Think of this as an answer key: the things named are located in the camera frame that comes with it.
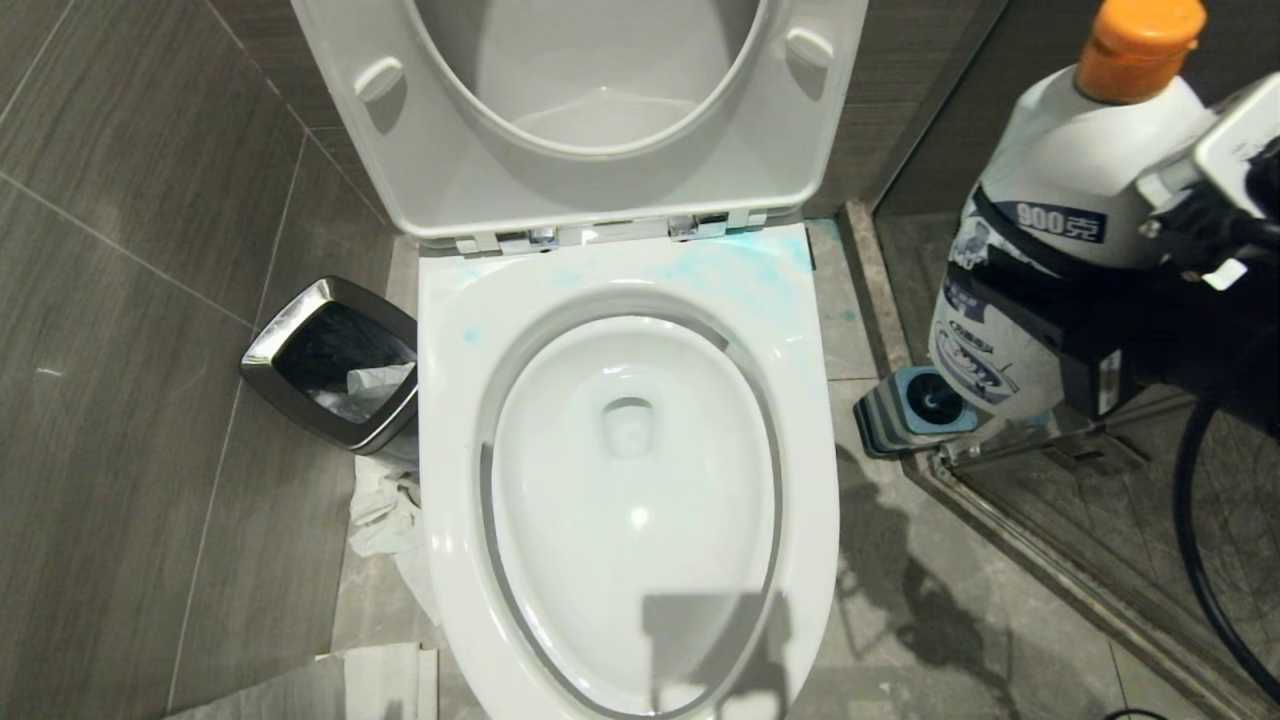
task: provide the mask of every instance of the toilet bowl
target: toilet bowl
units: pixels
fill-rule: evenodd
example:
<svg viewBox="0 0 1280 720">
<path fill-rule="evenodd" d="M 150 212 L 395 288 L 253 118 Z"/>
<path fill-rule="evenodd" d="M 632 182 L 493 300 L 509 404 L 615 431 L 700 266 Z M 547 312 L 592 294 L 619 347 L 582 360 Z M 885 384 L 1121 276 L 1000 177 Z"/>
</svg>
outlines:
<svg viewBox="0 0 1280 720">
<path fill-rule="evenodd" d="M 494 717 L 781 717 L 837 546 L 803 225 L 543 260 L 420 266 L 424 512 L 472 691 Z"/>
<path fill-rule="evenodd" d="M 421 241 L 440 621 L 494 720 L 778 720 L 827 624 L 813 260 L 861 0 L 293 0 Z"/>
</svg>

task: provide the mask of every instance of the tile grout line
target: tile grout line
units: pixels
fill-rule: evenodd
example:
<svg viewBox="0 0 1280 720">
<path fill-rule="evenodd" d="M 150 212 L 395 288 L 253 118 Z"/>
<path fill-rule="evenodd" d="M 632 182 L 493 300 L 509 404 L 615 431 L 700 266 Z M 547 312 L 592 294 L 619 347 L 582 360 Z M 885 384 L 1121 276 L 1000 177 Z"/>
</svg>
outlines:
<svg viewBox="0 0 1280 720">
<path fill-rule="evenodd" d="M 298 184 L 298 173 L 302 170 L 302 155 L 307 151 L 307 138 L 302 137 L 298 147 L 298 159 L 293 161 L 293 178 L 289 179 L 289 192 L 284 196 L 284 209 L 280 210 L 280 223 L 275 225 L 275 242 L 271 243 L 271 258 L 266 261 L 266 275 L 262 277 L 262 290 L 257 295 L 257 310 L 253 313 L 253 328 L 256 329 L 259 318 L 262 316 L 262 307 L 266 305 L 266 288 L 271 284 L 271 273 L 275 272 L 275 255 L 280 251 L 280 237 L 284 236 L 284 223 L 289 219 L 289 206 L 293 205 L 293 188 Z"/>
<path fill-rule="evenodd" d="M 1116 646 L 1107 641 L 1107 650 L 1111 651 L 1111 667 L 1116 671 L 1116 684 L 1120 685 L 1120 702 L 1129 710 L 1129 696 L 1124 692 L 1124 679 L 1120 676 L 1120 661 L 1116 660 Z"/>
<path fill-rule="evenodd" d="M 191 584 L 187 588 L 187 607 L 182 612 L 182 630 L 178 632 L 178 652 L 173 659 L 173 675 L 169 678 L 169 696 L 165 698 L 165 715 L 173 712 L 173 698 L 178 691 L 178 670 L 182 667 L 182 646 L 187 639 L 187 621 L 191 619 L 191 605 L 196 598 L 196 578 L 200 575 L 200 561 L 205 555 L 205 539 L 209 537 L 209 523 L 214 516 L 214 500 L 218 498 L 218 483 L 223 478 L 223 464 L 227 461 L 227 448 L 230 447 L 232 427 L 236 424 L 236 410 L 239 407 L 241 392 L 244 380 L 236 382 L 236 397 L 232 400 L 232 411 L 227 416 L 227 432 L 223 433 L 223 448 L 218 454 L 218 469 L 214 471 L 214 487 L 209 492 L 209 506 L 205 507 L 205 523 L 200 529 L 200 544 L 196 548 L 196 562 L 191 569 Z"/>
<path fill-rule="evenodd" d="M 306 123 L 302 122 L 302 118 L 298 118 L 298 114 L 293 110 L 293 108 L 291 105 L 285 104 L 285 106 L 289 108 L 289 113 L 293 113 L 293 117 L 298 120 L 300 124 L 302 124 L 302 129 L 307 133 L 307 137 L 310 137 L 311 141 L 316 143 L 316 147 L 320 149 L 320 152 L 329 160 L 329 163 L 334 168 L 338 169 L 338 174 L 342 176 L 342 179 L 347 181 L 347 186 L 356 191 L 356 196 L 365 201 L 365 205 L 370 210 L 372 210 L 374 215 L 379 220 L 381 220 L 381 222 L 384 222 L 387 224 L 392 224 L 390 219 L 383 217 L 381 211 L 378 210 L 378 208 L 374 205 L 374 202 L 371 200 L 369 200 L 367 197 L 365 197 L 365 193 L 361 192 L 358 187 L 356 187 L 356 181 L 351 179 L 351 176 L 347 174 L 347 170 L 342 169 L 342 165 L 339 165 L 338 161 L 333 159 L 333 155 L 329 154 L 329 150 L 316 138 L 315 132 L 312 131 L 312 128 L 308 128 L 306 126 Z M 337 128 L 316 128 L 316 129 L 337 129 Z M 342 129 L 343 129 L 343 132 L 347 132 L 347 127 L 346 126 L 342 126 Z"/>
<path fill-rule="evenodd" d="M 1219 491 L 1217 483 L 1213 482 L 1213 477 L 1215 477 L 1213 474 L 1210 474 L 1206 478 L 1206 482 L 1208 482 L 1210 492 L 1213 493 L 1213 500 L 1217 502 L 1219 510 L 1224 510 L 1226 507 L 1226 503 L 1222 502 L 1222 493 Z M 1220 512 L 1220 516 L 1225 518 L 1226 512 L 1225 511 Z M 1240 571 L 1240 573 L 1243 573 L 1244 571 L 1244 560 L 1242 557 L 1243 553 L 1240 552 L 1240 543 L 1235 539 L 1235 534 L 1236 534 L 1236 532 L 1235 532 L 1235 523 L 1226 523 L 1225 530 L 1226 530 L 1225 534 L 1226 534 L 1228 542 L 1222 543 L 1222 551 L 1234 551 L 1235 562 L 1231 564 L 1224 556 L 1224 552 L 1219 552 L 1219 553 L 1216 553 L 1220 557 L 1219 564 L 1221 565 L 1224 573 L 1230 573 L 1230 570 L 1228 570 L 1228 565 L 1229 564 L 1235 565 L 1236 570 Z M 1256 594 L 1251 593 L 1249 603 L 1257 611 L 1256 618 L 1258 618 L 1260 620 L 1262 620 L 1266 614 L 1262 611 L 1262 605 L 1258 603 L 1258 597 Z M 1267 632 L 1267 623 L 1263 621 L 1262 623 L 1262 637 L 1267 638 L 1267 641 L 1268 641 L 1267 644 L 1270 644 L 1270 642 L 1271 642 L 1270 641 L 1270 635 L 1271 635 L 1271 633 Z"/>
<path fill-rule="evenodd" d="M 284 196 L 284 208 L 280 210 L 280 222 L 275 225 L 275 240 L 271 242 L 271 258 L 266 263 L 266 275 L 262 279 L 262 290 L 257 299 L 257 311 L 253 314 L 253 329 L 257 318 L 262 314 L 262 305 L 266 302 L 266 288 L 271 282 L 271 272 L 275 269 L 275 255 L 280 250 L 280 237 L 284 234 L 284 223 L 289 217 L 289 205 L 293 202 L 293 190 L 298 184 L 298 172 L 302 169 L 302 155 L 307 150 L 307 138 L 298 143 L 298 159 L 293 161 L 293 177 L 289 178 L 289 191 Z M 191 570 L 191 585 L 187 588 L 187 607 L 182 614 L 182 630 L 178 633 L 178 653 L 173 661 L 173 675 L 169 678 L 169 697 L 165 700 L 165 714 L 173 712 L 173 698 L 178 691 L 178 670 L 182 667 L 182 646 L 187 639 L 187 623 L 191 619 L 191 605 L 196 598 L 196 579 L 200 577 L 200 561 L 205 555 L 205 541 L 209 537 L 209 523 L 214 515 L 214 501 L 218 498 L 218 484 L 223 478 L 223 464 L 227 461 L 227 448 L 230 447 L 232 427 L 236 424 L 236 410 L 239 407 L 241 393 L 244 389 L 244 380 L 236 383 L 236 398 L 232 400 L 232 413 L 227 419 L 227 432 L 223 434 L 223 450 L 218 455 L 218 469 L 214 471 L 214 487 L 209 493 L 209 506 L 205 509 L 205 524 L 200 530 L 200 546 L 196 550 L 196 564 Z"/>
<path fill-rule="evenodd" d="M 54 23 L 54 27 L 49 31 L 49 36 L 45 37 L 45 41 L 40 44 L 40 50 L 36 51 L 36 56 L 32 58 L 31 64 L 27 65 L 27 72 L 22 73 L 22 79 L 18 81 L 18 86 L 13 88 L 13 95 L 9 97 L 9 101 L 5 102 L 4 110 L 0 110 L 0 124 L 4 124 L 5 118 L 9 117 L 9 110 L 12 110 L 18 102 L 18 97 L 27 87 L 27 81 L 31 79 L 31 74 L 36 72 L 36 65 L 40 64 L 40 59 L 45 56 L 45 50 L 47 50 L 49 44 L 54 41 L 54 36 L 58 35 L 58 29 L 63 27 L 63 20 L 65 20 L 67 15 L 70 14 L 73 5 L 76 5 L 76 0 L 67 1 L 67 6 L 63 8 L 63 14 L 58 17 L 58 22 Z"/>
<path fill-rule="evenodd" d="M 183 292 L 186 292 L 186 293 L 191 295 L 192 297 L 195 297 L 195 299 L 200 300 L 201 302 L 204 302 L 204 304 L 209 305 L 209 306 L 210 306 L 210 307 L 212 307 L 214 310 L 218 310 L 218 311 L 219 311 L 219 313 L 221 313 L 223 315 L 227 315 L 228 318 L 230 318 L 230 319 L 236 320 L 237 323 L 239 323 L 239 324 L 242 324 L 242 325 L 244 325 L 244 327 L 247 327 L 247 328 L 252 328 L 252 327 L 253 327 L 253 324 L 252 324 L 252 323 L 248 323 L 248 322 L 246 322 L 246 320 L 244 320 L 243 318 L 241 318 L 241 316 L 239 316 L 239 315 L 237 315 L 236 313 L 232 313 L 230 310 L 228 310 L 228 309 L 223 307 L 223 306 L 221 306 L 221 305 L 219 305 L 218 302 L 215 302 L 215 301 L 210 300 L 209 297 L 205 297 L 205 296 L 204 296 L 204 295 L 201 295 L 200 292 L 196 292 L 195 290 L 192 290 L 192 288 L 187 287 L 186 284 L 183 284 L 183 283 L 178 282 L 178 279 L 177 279 L 177 278 L 174 278 L 173 275 L 170 275 L 169 273 L 165 273 L 165 272 L 164 272 L 164 270 L 161 270 L 160 268 L 156 268 L 156 266 L 155 266 L 155 265 L 152 265 L 151 263 L 147 263 L 147 261 L 146 261 L 146 260 L 143 260 L 142 258 L 137 256 L 136 254 L 131 252 L 129 250 L 127 250 L 125 247 L 123 247 L 122 245 L 119 245 L 118 242 L 115 242 L 114 240 L 111 240 L 111 238 L 106 237 L 105 234 L 102 234 L 102 233 L 101 233 L 101 232 L 99 232 L 97 229 L 95 229 L 95 228 L 90 227 L 90 225 L 88 225 L 87 223 L 82 222 L 82 220 L 81 220 L 79 218 L 77 218 L 76 215 L 72 215 L 72 214 L 70 214 L 70 213 L 68 213 L 67 210 L 63 210 L 63 209 L 61 209 L 61 208 L 59 208 L 58 205 L 54 205 L 54 204 L 52 204 L 51 201 L 46 200 L 46 199 L 45 199 L 45 197 L 44 197 L 42 195 L 40 195 L 40 193 L 38 193 L 38 192 L 36 192 L 35 190 L 31 190 L 29 187 L 24 186 L 23 183 L 18 182 L 18 181 L 17 181 L 17 179 L 14 179 L 13 177 L 10 177 L 10 176 L 8 176 L 8 174 L 5 174 L 5 173 L 0 172 L 0 181 L 5 181 L 5 182 L 8 182 L 8 183 L 13 184 L 13 186 L 14 186 L 15 188 L 18 188 L 19 191 L 24 192 L 24 193 L 26 193 L 27 196 L 29 196 L 29 197 L 31 197 L 32 200 L 35 200 L 36 202 L 40 202 L 40 204 L 41 204 L 41 205 L 44 205 L 45 208 L 49 208 L 50 210 L 52 210 L 54 213 L 56 213 L 56 214 L 58 214 L 58 215 L 59 215 L 60 218 L 63 218 L 64 220 L 67 220 L 67 222 L 72 223 L 73 225 L 78 227 L 78 228 L 79 228 L 79 229 L 82 229 L 82 231 L 84 231 L 84 232 L 90 233 L 90 234 L 91 234 L 91 236 L 93 236 L 95 238 L 97 238 L 97 240 L 100 240 L 100 241 L 105 242 L 105 243 L 106 243 L 108 246 L 110 246 L 110 247 L 111 247 L 113 250 L 115 250 L 116 252 L 119 252 L 119 254 L 124 255 L 124 256 L 125 256 L 125 258 L 128 258 L 129 260 L 133 260 L 134 263 L 137 263 L 137 264 L 142 265 L 143 268 L 146 268 L 146 269 L 151 270 L 152 273 L 155 273 L 156 275 L 159 275 L 159 277 L 160 277 L 161 279 L 164 279 L 165 282 L 169 282 L 169 283 L 172 283 L 172 284 L 177 286 L 177 287 L 178 287 L 179 290 L 182 290 Z"/>
<path fill-rule="evenodd" d="M 236 46 L 239 47 L 242 53 L 244 53 L 244 56 L 248 58 L 248 61 L 252 63 L 255 69 L 257 69 L 257 74 L 262 76 L 262 79 L 266 81 L 266 86 L 271 88 L 271 92 L 274 92 L 275 96 L 280 99 L 280 102 L 284 104 L 284 108 L 289 111 L 291 115 L 293 115 L 293 119 L 302 128 L 303 135 L 306 135 L 306 137 L 308 137 L 312 142 L 316 143 L 316 147 L 320 149 L 320 152 L 324 154 L 324 156 L 329 160 L 329 163 L 332 163 L 333 167 L 338 169 L 338 174 L 342 176 L 342 179 L 347 181 L 347 186 L 349 186 L 352 190 L 356 191 L 356 196 L 365 201 L 365 205 L 374 211 L 374 215 L 378 217 L 379 220 L 390 224 L 390 220 L 383 217 L 381 211 L 378 210 L 378 206 L 374 205 L 374 202 L 370 199 L 365 197 L 365 193 L 361 192 L 358 187 L 356 187 L 356 182 L 351 179 L 351 176 L 348 176 L 347 172 L 342 169 L 342 165 L 339 165 L 333 159 L 333 155 L 330 155 L 329 151 L 325 149 L 325 146 L 321 145 L 319 140 L 316 140 L 315 132 L 312 132 L 314 129 L 337 129 L 337 128 L 342 128 L 346 131 L 347 126 L 324 126 L 321 128 L 307 127 L 307 124 L 302 122 L 302 117 L 298 115 L 298 111 L 293 109 L 293 105 L 291 105 L 289 101 L 284 99 L 284 94 L 280 92 L 280 88 L 276 87 L 274 82 L 271 82 L 271 76 L 266 74 L 266 70 L 262 69 L 262 65 L 248 51 L 248 47 L 246 47 L 244 44 L 241 41 L 239 36 L 236 35 L 236 31 L 232 29 L 230 23 L 228 23 L 227 19 L 223 18 L 223 14 L 218 12 L 218 8 L 214 6 L 212 0 L 204 0 L 204 4 L 206 8 L 209 8 L 209 12 L 212 13 L 215 18 L 218 18 L 218 23 L 223 26 L 223 29 L 227 31 L 227 35 L 232 36 L 232 41 L 236 42 Z"/>
</svg>

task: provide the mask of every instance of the cleaning product bottle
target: cleaning product bottle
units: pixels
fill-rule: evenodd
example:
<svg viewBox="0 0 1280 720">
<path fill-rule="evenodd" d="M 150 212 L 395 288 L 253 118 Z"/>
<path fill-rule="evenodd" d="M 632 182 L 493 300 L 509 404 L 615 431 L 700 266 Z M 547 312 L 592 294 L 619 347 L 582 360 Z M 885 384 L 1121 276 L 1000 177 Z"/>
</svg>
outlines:
<svg viewBox="0 0 1280 720">
<path fill-rule="evenodd" d="M 1178 77 L 1204 18 L 1198 0 L 1106 0 L 1079 64 L 1018 100 L 965 204 L 951 264 L 972 270 L 998 255 L 1069 291 L 1080 268 L 1158 264 L 1160 250 L 1138 232 L 1151 209 L 1134 181 L 1207 113 Z M 1056 405 L 1055 354 L 955 277 L 938 292 L 929 338 L 942 375 L 1000 420 Z"/>
</svg>

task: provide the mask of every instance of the stainless steel trash can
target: stainless steel trash can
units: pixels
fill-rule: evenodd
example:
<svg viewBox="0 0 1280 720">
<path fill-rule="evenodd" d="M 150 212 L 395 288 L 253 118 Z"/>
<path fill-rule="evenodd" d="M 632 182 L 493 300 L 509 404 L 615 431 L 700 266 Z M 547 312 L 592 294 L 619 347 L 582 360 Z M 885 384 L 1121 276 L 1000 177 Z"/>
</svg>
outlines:
<svg viewBox="0 0 1280 720">
<path fill-rule="evenodd" d="M 271 319 L 241 375 L 280 413 L 357 455 L 417 470 L 417 323 L 337 277 Z"/>
</svg>

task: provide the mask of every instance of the black cable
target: black cable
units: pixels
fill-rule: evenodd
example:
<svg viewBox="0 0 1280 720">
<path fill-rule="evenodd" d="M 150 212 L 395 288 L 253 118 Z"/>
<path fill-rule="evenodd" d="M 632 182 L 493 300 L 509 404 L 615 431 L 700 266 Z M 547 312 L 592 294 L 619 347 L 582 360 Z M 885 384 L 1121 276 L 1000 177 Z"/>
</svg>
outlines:
<svg viewBox="0 0 1280 720">
<path fill-rule="evenodd" d="M 1257 245 L 1271 252 L 1280 251 L 1280 223 L 1254 218 L 1244 210 L 1236 210 L 1226 223 L 1228 237 L 1240 246 Z"/>
<path fill-rule="evenodd" d="M 1138 710 L 1137 707 L 1129 710 L 1116 710 L 1115 712 L 1107 715 L 1102 720 L 1117 720 L 1119 717 L 1129 717 L 1132 715 L 1138 715 L 1140 717 L 1153 717 L 1155 720 L 1169 720 L 1169 717 L 1165 717 L 1164 715 L 1156 715 L 1149 710 Z"/>
<path fill-rule="evenodd" d="M 1183 439 L 1178 447 L 1178 464 L 1174 468 L 1174 530 L 1178 533 L 1178 550 L 1183 556 L 1183 565 L 1187 569 L 1187 579 L 1190 582 L 1196 600 L 1199 602 L 1204 619 L 1208 620 L 1219 639 L 1230 651 L 1231 657 L 1240 664 L 1240 667 L 1249 678 L 1262 688 L 1276 705 L 1280 705 L 1280 680 L 1267 670 L 1261 660 L 1249 650 L 1240 635 L 1231 625 L 1222 606 L 1217 602 L 1213 589 L 1210 585 L 1208 575 L 1204 573 L 1204 561 L 1196 544 L 1196 525 L 1192 519 L 1192 482 L 1196 479 L 1196 460 L 1199 456 L 1201 443 L 1208 430 L 1210 421 L 1217 414 L 1222 400 L 1231 388 L 1231 380 L 1238 375 L 1238 370 L 1248 368 L 1248 361 L 1254 351 L 1270 342 L 1275 337 L 1275 328 L 1260 337 L 1240 355 L 1234 366 L 1224 373 L 1224 378 L 1208 392 L 1201 396 L 1192 410 L 1187 428 L 1183 430 Z"/>
</svg>

